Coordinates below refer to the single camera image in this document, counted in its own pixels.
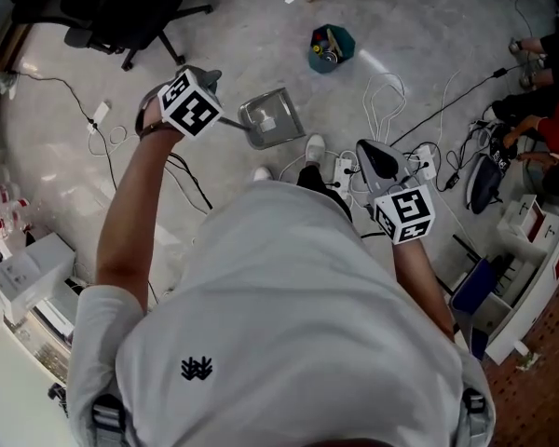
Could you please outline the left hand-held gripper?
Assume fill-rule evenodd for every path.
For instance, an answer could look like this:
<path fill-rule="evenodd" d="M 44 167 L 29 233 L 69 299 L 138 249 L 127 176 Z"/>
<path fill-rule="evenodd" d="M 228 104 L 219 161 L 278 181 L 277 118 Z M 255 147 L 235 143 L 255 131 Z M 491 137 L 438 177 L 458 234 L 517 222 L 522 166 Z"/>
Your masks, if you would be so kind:
<path fill-rule="evenodd" d="M 183 67 L 157 92 L 162 121 L 170 123 L 189 139 L 199 137 L 225 115 L 211 92 L 217 89 L 221 76 L 220 70 Z"/>

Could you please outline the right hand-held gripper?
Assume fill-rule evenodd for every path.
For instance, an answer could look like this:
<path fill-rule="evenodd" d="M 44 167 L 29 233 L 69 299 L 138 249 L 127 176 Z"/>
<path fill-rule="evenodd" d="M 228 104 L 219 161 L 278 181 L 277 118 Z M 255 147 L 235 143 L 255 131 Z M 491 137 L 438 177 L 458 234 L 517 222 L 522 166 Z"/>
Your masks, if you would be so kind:
<path fill-rule="evenodd" d="M 357 141 L 356 154 L 368 190 L 366 208 L 390 241 L 402 244 L 428 234 L 435 220 L 429 188 L 416 177 L 403 153 L 362 139 Z"/>

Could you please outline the grey metal dustpan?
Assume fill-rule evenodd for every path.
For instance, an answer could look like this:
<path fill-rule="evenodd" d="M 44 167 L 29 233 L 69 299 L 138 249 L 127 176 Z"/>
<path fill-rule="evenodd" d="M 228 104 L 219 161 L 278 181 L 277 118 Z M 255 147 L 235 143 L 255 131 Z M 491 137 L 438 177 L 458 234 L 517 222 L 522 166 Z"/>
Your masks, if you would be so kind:
<path fill-rule="evenodd" d="M 243 103 L 238 110 L 238 121 L 222 116 L 218 122 L 241 130 L 256 150 L 265 150 L 306 135 L 286 88 L 268 91 Z"/>

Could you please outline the teal waste bin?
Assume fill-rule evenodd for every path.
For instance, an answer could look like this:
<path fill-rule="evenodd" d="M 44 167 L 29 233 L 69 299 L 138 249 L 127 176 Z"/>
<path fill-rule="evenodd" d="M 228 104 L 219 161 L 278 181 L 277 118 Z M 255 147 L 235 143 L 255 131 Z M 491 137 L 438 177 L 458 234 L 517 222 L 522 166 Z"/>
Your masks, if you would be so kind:
<path fill-rule="evenodd" d="M 329 41 L 327 38 L 327 28 L 330 28 L 334 37 L 337 40 L 338 45 L 341 47 L 343 52 L 343 58 L 339 60 L 338 64 L 330 64 L 324 61 L 320 55 L 317 55 L 311 49 L 312 46 L 318 45 L 321 47 L 322 52 L 330 50 Z M 343 62 L 348 61 L 353 58 L 355 53 L 356 42 L 350 33 L 341 26 L 336 26 L 332 24 L 325 24 L 321 27 L 315 29 L 311 35 L 309 50 L 308 50 L 308 64 L 309 67 L 319 73 L 328 74 L 337 69 Z"/>

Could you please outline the person's right forearm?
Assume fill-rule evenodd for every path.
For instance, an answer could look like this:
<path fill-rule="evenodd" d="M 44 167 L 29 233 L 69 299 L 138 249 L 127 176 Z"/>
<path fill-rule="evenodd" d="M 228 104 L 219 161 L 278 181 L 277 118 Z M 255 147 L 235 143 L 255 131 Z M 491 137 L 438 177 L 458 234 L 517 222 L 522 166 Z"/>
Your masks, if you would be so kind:
<path fill-rule="evenodd" d="M 396 279 L 424 313 L 452 342 L 454 323 L 429 257 L 419 239 L 393 245 Z"/>

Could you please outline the person's black trousers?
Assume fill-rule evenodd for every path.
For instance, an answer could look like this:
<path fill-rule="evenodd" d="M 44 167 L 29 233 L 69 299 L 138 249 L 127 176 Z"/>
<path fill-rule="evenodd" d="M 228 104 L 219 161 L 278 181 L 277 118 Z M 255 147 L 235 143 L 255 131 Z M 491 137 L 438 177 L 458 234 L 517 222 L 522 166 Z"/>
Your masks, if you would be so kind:
<path fill-rule="evenodd" d="M 350 208 L 340 195 L 326 186 L 320 175 L 320 168 L 318 166 L 306 165 L 301 169 L 298 175 L 297 185 L 329 197 L 342 209 L 348 219 L 351 222 L 353 221 Z"/>

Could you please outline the person's right white shoe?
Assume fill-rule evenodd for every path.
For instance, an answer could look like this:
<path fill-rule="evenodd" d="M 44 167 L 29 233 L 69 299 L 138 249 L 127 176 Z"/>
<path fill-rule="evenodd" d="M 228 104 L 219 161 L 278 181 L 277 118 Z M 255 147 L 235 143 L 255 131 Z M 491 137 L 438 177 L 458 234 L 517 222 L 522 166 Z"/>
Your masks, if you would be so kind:
<path fill-rule="evenodd" d="M 320 134 L 312 134 L 307 140 L 305 150 L 305 166 L 306 167 L 320 167 L 321 162 L 325 156 L 325 140 Z"/>

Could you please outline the dark wristband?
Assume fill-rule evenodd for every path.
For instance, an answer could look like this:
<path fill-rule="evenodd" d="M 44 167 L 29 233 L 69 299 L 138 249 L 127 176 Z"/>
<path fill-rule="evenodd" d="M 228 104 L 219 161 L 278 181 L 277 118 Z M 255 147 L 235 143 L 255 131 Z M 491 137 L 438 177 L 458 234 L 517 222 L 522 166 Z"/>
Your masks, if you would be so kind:
<path fill-rule="evenodd" d="M 165 122 L 163 120 L 159 120 L 155 123 L 152 123 L 148 126 L 145 126 L 144 128 L 140 129 L 137 132 L 137 135 L 139 136 L 139 139 L 142 141 L 144 138 L 146 138 L 147 136 L 160 132 L 160 131 L 172 131 L 175 133 L 179 133 L 179 130 L 176 129 L 172 124 L 170 124 L 169 122 Z"/>

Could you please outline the grey capsule backpack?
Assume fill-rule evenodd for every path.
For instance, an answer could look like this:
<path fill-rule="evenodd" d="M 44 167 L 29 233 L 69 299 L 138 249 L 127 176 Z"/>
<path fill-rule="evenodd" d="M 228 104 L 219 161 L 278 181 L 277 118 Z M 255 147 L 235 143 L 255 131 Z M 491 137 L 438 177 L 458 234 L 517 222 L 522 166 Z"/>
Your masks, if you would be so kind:
<path fill-rule="evenodd" d="M 466 208 L 473 214 L 482 213 L 489 205 L 501 203 L 499 187 L 504 172 L 490 156 L 481 155 L 467 183 Z"/>

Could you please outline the black mesh office chair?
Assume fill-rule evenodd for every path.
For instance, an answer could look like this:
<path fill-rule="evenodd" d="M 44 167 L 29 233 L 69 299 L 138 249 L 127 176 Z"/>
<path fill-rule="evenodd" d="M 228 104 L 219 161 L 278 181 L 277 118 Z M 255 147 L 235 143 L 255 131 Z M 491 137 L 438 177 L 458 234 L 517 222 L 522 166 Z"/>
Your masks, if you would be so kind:
<path fill-rule="evenodd" d="M 121 68 L 129 71 L 134 56 L 158 39 L 174 62 L 185 64 L 165 35 L 166 26 L 198 13 L 210 14 L 211 5 L 181 8 L 184 0 L 10 0 L 17 24 L 57 24 L 67 28 L 64 43 L 107 55 L 127 54 Z"/>

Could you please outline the spare hand-held gripper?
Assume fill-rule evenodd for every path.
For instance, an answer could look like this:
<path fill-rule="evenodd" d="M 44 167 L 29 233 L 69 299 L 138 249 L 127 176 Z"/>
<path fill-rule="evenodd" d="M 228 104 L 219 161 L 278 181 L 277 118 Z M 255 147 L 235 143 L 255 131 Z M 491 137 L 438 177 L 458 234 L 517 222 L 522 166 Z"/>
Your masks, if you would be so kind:
<path fill-rule="evenodd" d="M 510 156 L 508 149 L 500 139 L 491 139 L 489 143 L 489 156 L 497 169 L 505 174 L 511 164 L 513 156 Z"/>

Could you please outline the blue chair with black legs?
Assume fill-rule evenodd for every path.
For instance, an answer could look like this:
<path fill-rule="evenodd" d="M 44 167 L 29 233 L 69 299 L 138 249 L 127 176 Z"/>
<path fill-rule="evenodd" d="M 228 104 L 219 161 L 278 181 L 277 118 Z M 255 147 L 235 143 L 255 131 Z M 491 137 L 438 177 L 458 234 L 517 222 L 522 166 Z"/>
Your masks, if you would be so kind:
<path fill-rule="evenodd" d="M 499 292 L 499 282 L 509 267 L 511 256 L 498 255 L 489 260 L 457 235 L 453 235 L 453 239 L 466 251 L 473 267 L 453 289 L 440 278 L 437 280 L 450 296 L 447 303 L 454 318 L 454 333 L 460 332 L 471 354 L 482 360 L 490 336 L 511 312 L 510 305 Z"/>

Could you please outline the white cabinet with red label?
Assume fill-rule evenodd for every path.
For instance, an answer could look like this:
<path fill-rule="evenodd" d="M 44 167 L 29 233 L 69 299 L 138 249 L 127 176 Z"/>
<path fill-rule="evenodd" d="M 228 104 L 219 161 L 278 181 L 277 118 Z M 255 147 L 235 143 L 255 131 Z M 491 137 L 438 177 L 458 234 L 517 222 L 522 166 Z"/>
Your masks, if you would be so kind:
<path fill-rule="evenodd" d="M 513 344 L 524 343 L 559 286 L 559 214 L 541 209 L 545 220 L 532 243 L 498 231 L 503 253 L 512 261 L 499 290 L 511 312 L 490 336 L 485 353 L 497 365 L 517 352 Z"/>

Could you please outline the pack of water bottles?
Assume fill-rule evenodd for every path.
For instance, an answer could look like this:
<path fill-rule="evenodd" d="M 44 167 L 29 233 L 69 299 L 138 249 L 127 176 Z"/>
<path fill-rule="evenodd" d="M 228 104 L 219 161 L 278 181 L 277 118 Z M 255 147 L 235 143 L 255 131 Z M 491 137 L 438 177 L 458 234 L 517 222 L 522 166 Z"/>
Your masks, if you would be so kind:
<path fill-rule="evenodd" d="M 12 182 L 4 165 L 0 165 L 0 239 L 24 233 L 33 226 L 30 202 L 20 187 Z"/>

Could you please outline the white cardboard box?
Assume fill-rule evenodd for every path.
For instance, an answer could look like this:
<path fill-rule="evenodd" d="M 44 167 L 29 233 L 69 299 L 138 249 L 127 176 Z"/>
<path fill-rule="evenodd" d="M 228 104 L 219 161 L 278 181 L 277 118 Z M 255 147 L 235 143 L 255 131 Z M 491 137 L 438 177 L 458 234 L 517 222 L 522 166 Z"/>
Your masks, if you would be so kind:
<path fill-rule="evenodd" d="M 42 300 L 52 297 L 72 275 L 75 252 L 51 233 L 0 263 L 0 305 L 19 323 Z"/>

